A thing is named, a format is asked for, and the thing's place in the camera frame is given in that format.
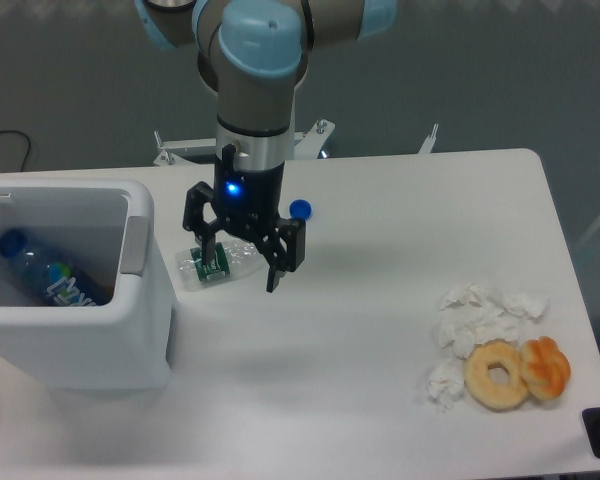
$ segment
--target bottle label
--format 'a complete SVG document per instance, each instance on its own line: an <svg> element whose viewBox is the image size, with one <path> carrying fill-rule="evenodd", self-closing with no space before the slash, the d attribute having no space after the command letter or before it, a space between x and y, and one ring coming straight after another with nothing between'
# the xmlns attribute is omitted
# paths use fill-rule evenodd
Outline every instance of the bottle label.
<svg viewBox="0 0 600 480"><path fill-rule="evenodd" d="M51 281L47 287L47 299L61 307L95 307L97 306L85 292L76 285L76 277L71 276L71 268L64 263L55 263L49 269Z"/></svg>
<svg viewBox="0 0 600 480"><path fill-rule="evenodd" d="M196 272L198 273L198 279L201 282L212 282L219 280L229 275L229 262L227 261L227 255L224 251L222 243L216 243L216 256L209 265L203 265L202 263L202 249L192 248L191 258L196 266Z"/></svg>

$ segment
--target green label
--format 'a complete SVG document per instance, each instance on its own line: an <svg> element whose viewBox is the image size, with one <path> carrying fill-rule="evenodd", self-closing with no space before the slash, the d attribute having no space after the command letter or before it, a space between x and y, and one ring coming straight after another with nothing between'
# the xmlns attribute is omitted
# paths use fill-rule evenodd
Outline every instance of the green label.
<svg viewBox="0 0 600 480"><path fill-rule="evenodd" d="M227 255L224 252L222 243L216 243L216 256L209 265L203 265L202 263L202 249L192 248L191 258L196 266L196 272L198 272L198 278L201 282L212 282L219 280L229 275L229 262L227 261Z"/></svg>

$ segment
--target orange object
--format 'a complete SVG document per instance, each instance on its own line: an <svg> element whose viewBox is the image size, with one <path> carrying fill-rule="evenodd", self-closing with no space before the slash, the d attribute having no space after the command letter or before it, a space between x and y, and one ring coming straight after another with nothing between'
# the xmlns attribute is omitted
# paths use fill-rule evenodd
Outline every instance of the orange object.
<svg viewBox="0 0 600 480"><path fill-rule="evenodd" d="M562 395L571 378L571 366L552 338L540 337L523 343L520 360L520 375L533 396L553 400Z"/></svg>

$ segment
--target black cable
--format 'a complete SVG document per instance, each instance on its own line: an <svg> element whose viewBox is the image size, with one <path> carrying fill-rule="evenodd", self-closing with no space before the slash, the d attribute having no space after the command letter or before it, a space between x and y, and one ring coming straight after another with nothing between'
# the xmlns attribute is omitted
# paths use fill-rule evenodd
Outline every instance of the black cable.
<svg viewBox="0 0 600 480"><path fill-rule="evenodd" d="M31 137L20 130L0 130L0 135L18 135L27 141L27 151L25 152L22 163L20 164L20 171L24 172L24 169L27 166L27 160L29 159L29 154L31 153Z"/></svg>

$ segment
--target white tissue paper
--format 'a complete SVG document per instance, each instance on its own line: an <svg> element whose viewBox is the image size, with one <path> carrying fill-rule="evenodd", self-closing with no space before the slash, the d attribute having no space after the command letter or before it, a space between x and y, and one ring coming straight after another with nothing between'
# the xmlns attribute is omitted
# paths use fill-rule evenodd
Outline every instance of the white tissue paper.
<svg viewBox="0 0 600 480"><path fill-rule="evenodd" d="M443 412L451 410L463 392L464 377L458 361L448 358L431 372L427 394Z"/></svg>
<svg viewBox="0 0 600 480"><path fill-rule="evenodd" d="M497 288L469 283L449 291L440 310L459 309L458 314L442 321L438 329L438 345L451 345L458 358L467 358L476 345L493 340L518 340L521 318L539 320L548 308L545 297L527 293L508 294Z"/></svg>
<svg viewBox="0 0 600 480"><path fill-rule="evenodd" d="M440 310L465 304L485 307L496 315L504 312L518 318L539 320L549 308L549 299L528 293L502 293L497 288L468 283L451 289L442 299Z"/></svg>

